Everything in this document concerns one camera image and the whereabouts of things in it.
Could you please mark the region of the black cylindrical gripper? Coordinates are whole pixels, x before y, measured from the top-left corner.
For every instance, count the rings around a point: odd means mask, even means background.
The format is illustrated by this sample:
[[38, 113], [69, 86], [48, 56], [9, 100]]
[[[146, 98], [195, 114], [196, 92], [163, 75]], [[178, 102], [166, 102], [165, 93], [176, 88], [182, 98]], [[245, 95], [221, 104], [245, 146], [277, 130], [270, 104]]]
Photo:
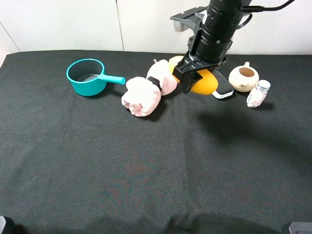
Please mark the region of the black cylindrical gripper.
[[210, 69], [213, 73], [226, 62], [232, 37], [245, 16], [245, 0], [211, 0], [198, 31], [189, 39], [188, 51], [176, 65], [173, 76], [182, 93], [187, 94], [202, 79], [197, 72]]

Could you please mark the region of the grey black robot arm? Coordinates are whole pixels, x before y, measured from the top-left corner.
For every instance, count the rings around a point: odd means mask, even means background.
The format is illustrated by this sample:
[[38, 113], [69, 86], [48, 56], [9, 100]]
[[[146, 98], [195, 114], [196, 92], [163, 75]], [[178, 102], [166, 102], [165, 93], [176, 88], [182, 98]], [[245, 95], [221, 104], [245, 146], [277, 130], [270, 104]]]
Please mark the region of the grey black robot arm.
[[232, 45], [232, 37], [242, 27], [245, 16], [242, 11], [249, 0], [212, 0], [206, 7], [194, 7], [171, 16], [177, 32], [193, 31], [188, 41], [188, 51], [173, 69], [183, 93], [202, 79], [201, 70], [208, 70], [218, 78], [219, 66], [226, 61], [226, 54]]

